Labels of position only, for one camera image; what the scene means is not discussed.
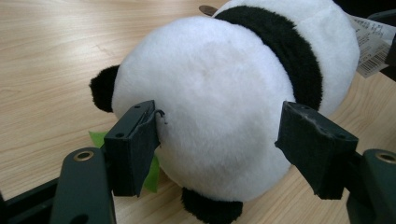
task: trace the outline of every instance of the stuffed panda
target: stuffed panda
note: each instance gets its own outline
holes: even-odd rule
[[[120,118],[154,100],[162,169],[186,210],[230,223],[288,171],[275,147],[284,101],[331,114],[359,59],[355,31],[331,0],[233,0],[213,17],[173,21],[91,82]]]

